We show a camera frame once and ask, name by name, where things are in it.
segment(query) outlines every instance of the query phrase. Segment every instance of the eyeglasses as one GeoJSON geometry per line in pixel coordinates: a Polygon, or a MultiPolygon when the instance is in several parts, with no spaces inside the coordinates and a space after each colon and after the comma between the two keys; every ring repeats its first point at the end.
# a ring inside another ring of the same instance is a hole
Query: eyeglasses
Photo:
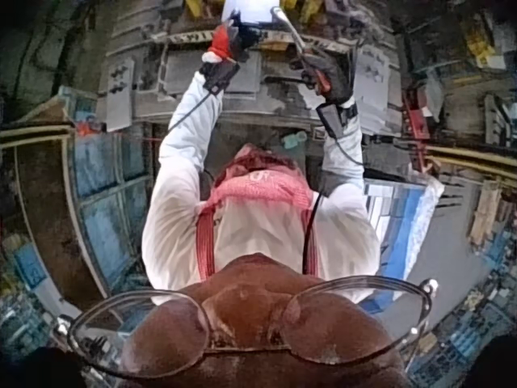
{"type": "Polygon", "coordinates": [[[169,377],[208,356],[251,352],[288,352],[316,364],[359,365],[413,340],[416,350],[437,287],[435,280],[417,286],[383,276],[351,276],[315,285],[290,299],[278,322],[268,327],[271,345],[262,348],[221,344],[207,312],[184,293],[131,291],[110,297],[78,317],[69,327],[67,340],[87,365],[128,380],[169,377]],[[390,309],[382,309],[394,299],[405,306],[403,330],[400,322],[390,325],[390,309]],[[365,312],[375,319],[365,318],[365,312]],[[153,323],[153,331],[147,332],[143,322],[153,323]],[[392,341],[376,343],[380,334],[382,338],[388,334],[392,341]],[[130,339],[140,339],[138,348],[131,348],[130,339]],[[150,352],[146,361],[150,364],[138,370],[123,365],[124,347],[127,352],[150,352]],[[153,360],[153,352],[170,356],[153,360]]]}

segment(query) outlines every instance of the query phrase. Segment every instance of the blue panel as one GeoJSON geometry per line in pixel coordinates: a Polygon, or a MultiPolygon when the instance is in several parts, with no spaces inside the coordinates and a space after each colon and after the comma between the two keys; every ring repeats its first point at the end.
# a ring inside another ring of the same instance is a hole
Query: blue panel
{"type": "Polygon", "coordinates": [[[116,196],[86,206],[82,210],[86,232],[110,287],[128,266],[129,246],[122,239],[122,221],[116,196]]]}
{"type": "Polygon", "coordinates": [[[136,184],[125,190],[126,212],[131,228],[131,239],[135,247],[141,247],[142,232],[144,231],[145,217],[147,216],[146,183],[136,184]]]}
{"type": "Polygon", "coordinates": [[[144,152],[147,145],[141,140],[144,131],[141,126],[133,125],[125,129],[122,136],[122,169],[124,179],[135,178],[145,173],[144,152]]]}
{"type": "MultiPolygon", "coordinates": [[[[390,227],[397,227],[395,241],[390,244],[389,249],[382,255],[380,274],[382,276],[394,277],[396,279],[404,278],[406,270],[407,247],[410,240],[411,226],[413,225],[414,216],[416,214],[420,197],[423,190],[410,189],[404,204],[398,206],[403,208],[403,216],[401,222],[390,222],[390,227]]],[[[385,310],[393,303],[393,292],[374,293],[365,299],[361,306],[368,312],[374,312],[376,309],[385,310]]]]}
{"type": "Polygon", "coordinates": [[[20,276],[29,289],[35,289],[43,280],[47,278],[40,259],[31,243],[25,244],[14,252],[16,266],[20,276]]]}
{"type": "Polygon", "coordinates": [[[414,215],[416,214],[418,202],[423,191],[411,189],[404,208],[404,217],[398,231],[397,239],[393,244],[393,251],[388,265],[383,271],[383,276],[403,279],[406,270],[407,246],[410,240],[411,226],[413,225],[414,215]]]}
{"type": "Polygon", "coordinates": [[[76,138],[74,165],[79,197],[116,184],[113,136],[101,133],[76,138]]]}

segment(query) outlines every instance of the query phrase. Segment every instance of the glasses lens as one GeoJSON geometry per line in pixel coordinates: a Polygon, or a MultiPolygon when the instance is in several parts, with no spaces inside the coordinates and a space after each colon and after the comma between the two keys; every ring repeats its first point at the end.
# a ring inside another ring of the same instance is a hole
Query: glasses lens
{"type": "Polygon", "coordinates": [[[417,326],[421,310],[419,295],[382,286],[315,289],[289,302],[281,334],[306,360],[328,365],[361,362],[417,326]],[[395,314],[393,309],[403,312],[395,314]]]}
{"type": "Polygon", "coordinates": [[[180,293],[132,292],[106,300],[71,329],[75,351],[109,372],[157,377],[192,365],[208,344],[208,324],[180,293]]]}

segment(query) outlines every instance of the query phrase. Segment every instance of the red glove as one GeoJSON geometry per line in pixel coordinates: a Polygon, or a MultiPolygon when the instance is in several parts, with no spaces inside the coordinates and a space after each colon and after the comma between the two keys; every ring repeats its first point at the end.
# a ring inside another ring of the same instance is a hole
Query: red glove
{"type": "Polygon", "coordinates": [[[212,45],[208,49],[208,51],[216,54],[221,59],[233,59],[228,28],[228,22],[225,22],[216,28],[213,34],[212,45]]]}
{"type": "Polygon", "coordinates": [[[243,25],[241,14],[234,11],[228,20],[216,28],[209,52],[221,59],[244,62],[248,59],[246,50],[260,40],[260,31],[243,25]]]}

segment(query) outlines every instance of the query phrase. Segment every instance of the yellow beam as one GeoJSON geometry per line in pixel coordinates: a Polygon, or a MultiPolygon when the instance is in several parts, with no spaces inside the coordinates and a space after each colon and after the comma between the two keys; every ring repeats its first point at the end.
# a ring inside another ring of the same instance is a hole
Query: yellow beam
{"type": "Polygon", "coordinates": [[[451,154],[465,156],[468,158],[476,158],[486,160],[487,162],[494,162],[500,164],[506,164],[507,166],[517,167],[517,159],[505,158],[504,156],[496,154],[488,154],[484,152],[472,151],[465,148],[449,148],[449,147],[438,147],[436,145],[426,145],[426,150],[440,152],[442,154],[451,154]]]}
{"type": "Polygon", "coordinates": [[[64,125],[46,125],[44,127],[31,127],[27,126],[25,128],[19,128],[19,129],[9,129],[7,131],[0,131],[0,138],[1,137],[16,137],[16,136],[23,136],[23,135],[30,135],[33,133],[45,133],[45,132],[56,132],[56,131],[67,131],[70,130],[72,127],[70,125],[64,124],[64,125]]]}
{"type": "Polygon", "coordinates": [[[11,141],[9,143],[0,144],[0,150],[5,148],[12,148],[18,146],[26,146],[27,144],[35,144],[41,143],[42,141],[51,141],[51,140],[62,140],[67,139],[70,135],[55,135],[55,136],[45,136],[45,137],[33,137],[31,139],[23,139],[18,141],[11,141]]]}
{"type": "Polygon", "coordinates": [[[434,162],[448,163],[454,166],[472,168],[473,170],[478,170],[487,174],[499,175],[508,179],[517,180],[517,174],[512,174],[511,172],[501,170],[500,168],[490,167],[484,164],[477,164],[475,162],[468,162],[454,158],[445,158],[441,156],[427,156],[426,159],[434,162]]]}

